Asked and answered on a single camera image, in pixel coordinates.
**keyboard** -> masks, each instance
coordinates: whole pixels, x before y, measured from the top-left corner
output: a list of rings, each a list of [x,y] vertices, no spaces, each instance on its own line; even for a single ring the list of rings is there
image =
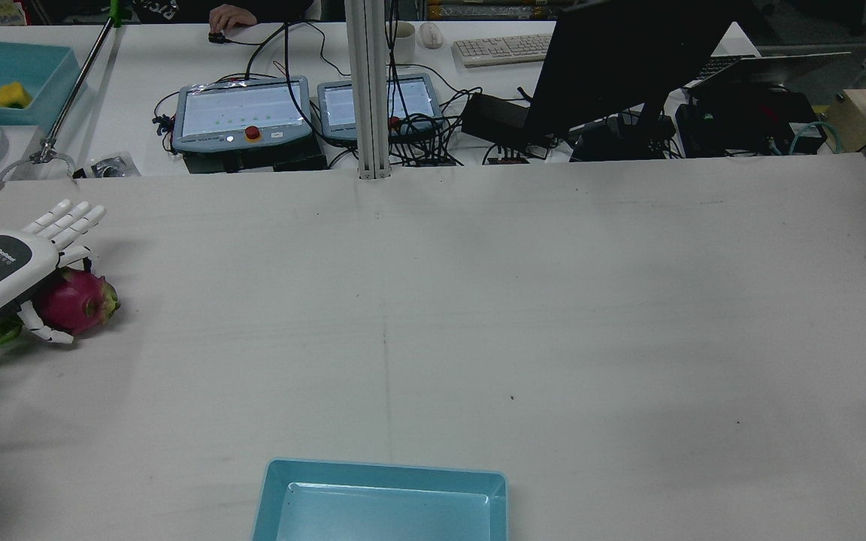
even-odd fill
[[[479,38],[453,42],[453,55],[466,68],[505,65],[516,62],[542,62],[547,57],[551,34],[508,35],[505,38]]]
[[[704,67],[701,68],[701,72],[694,76],[695,81],[702,81],[710,77],[714,73],[721,71],[724,68],[727,68],[729,65],[734,65],[736,61],[739,59],[745,58],[753,58],[755,55],[722,55],[716,57],[710,57],[708,59],[707,64],[704,64]]]

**person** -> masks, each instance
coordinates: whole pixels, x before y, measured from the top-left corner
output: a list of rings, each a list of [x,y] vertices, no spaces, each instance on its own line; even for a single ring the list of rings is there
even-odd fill
[[[302,20],[313,0],[234,0],[236,5],[217,5],[217,0],[134,0],[138,20],[147,23],[209,22],[210,32],[225,32],[235,26],[259,22]]]

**white desk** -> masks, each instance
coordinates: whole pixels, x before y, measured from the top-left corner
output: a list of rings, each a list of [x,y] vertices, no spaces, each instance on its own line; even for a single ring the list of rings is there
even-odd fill
[[[487,22],[443,21],[440,24],[448,41],[462,38],[490,37],[490,35],[518,35],[551,32],[553,22]],[[237,41],[258,42],[267,37],[278,25],[265,24],[245,28],[230,34]],[[343,23],[320,23],[317,27],[326,33],[324,55],[350,72],[347,52],[347,32]],[[0,29],[0,41],[37,42],[73,46],[80,64],[85,59],[99,27],[31,27]],[[99,99],[89,96],[73,110],[75,116],[66,121],[57,147],[68,152],[82,167],[89,159],[96,159],[119,151],[129,151],[143,175],[185,174],[182,158],[162,150],[161,138],[151,123],[152,110],[162,97],[191,83],[210,83],[229,73],[243,71],[254,47],[234,44],[210,44],[206,39],[206,25],[127,25],[114,31],[107,41],[103,57],[97,59],[89,77],[90,88],[98,92]],[[289,33],[289,55],[292,72],[309,79],[310,94],[321,82],[343,80],[332,66],[319,58],[322,37],[306,25],[295,27]],[[258,55],[254,72],[276,75],[273,61],[284,62],[282,37],[275,38]],[[715,54],[756,54],[756,48],[736,24],[728,30]],[[539,62],[522,65],[491,66],[491,68],[463,68],[457,65],[450,46],[426,49],[416,46],[416,64],[429,65],[443,75],[457,89],[481,86],[485,93],[499,97],[518,97],[517,86],[533,92],[540,73]],[[421,71],[420,68],[402,68],[403,72]],[[436,75],[431,74],[440,100],[446,100],[453,91]],[[683,103],[679,92],[671,95],[668,104],[673,116],[678,103]],[[162,112],[175,111],[176,98],[166,100]],[[459,100],[447,113],[460,114],[464,100]],[[457,133],[454,150],[467,165],[478,165],[490,144],[479,138]],[[326,147],[328,158],[339,153]],[[554,153],[550,161],[566,161],[568,155]],[[348,158],[340,167],[354,168]],[[32,169],[35,177],[57,177],[65,174],[61,167]]]
[[[866,539],[866,161],[9,185],[120,291],[0,352],[0,540],[250,538],[275,456],[502,470],[510,539]]]

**dragon fruit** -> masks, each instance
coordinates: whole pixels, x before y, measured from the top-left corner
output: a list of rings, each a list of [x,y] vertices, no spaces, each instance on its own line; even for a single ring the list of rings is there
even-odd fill
[[[69,267],[60,270],[59,276],[62,280],[46,284],[32,299],[45,325],[76,335],[105,325],[120,307],[116,290],[106,277]]]
[[[105,277],[65,267],[39,286],[32,305],[45,325],[76,335],[109,322],[120,308],[120,300]],[[0,346],[13,341],[21,330],[22,321],[18,316],[3,319]]]

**robotic hand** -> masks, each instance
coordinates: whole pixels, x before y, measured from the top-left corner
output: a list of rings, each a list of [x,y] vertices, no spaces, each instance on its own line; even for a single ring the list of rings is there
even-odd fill
[[[83,201],[73,207],[65,199],[21,231],[0,230],[0,321],[18,312],[35,336],[48,342],[72,343],[71,335],[42,322],[32,297],[57,268],[89,257],[87,247],[72,244],[105,214],[101,205],[94,207]]]

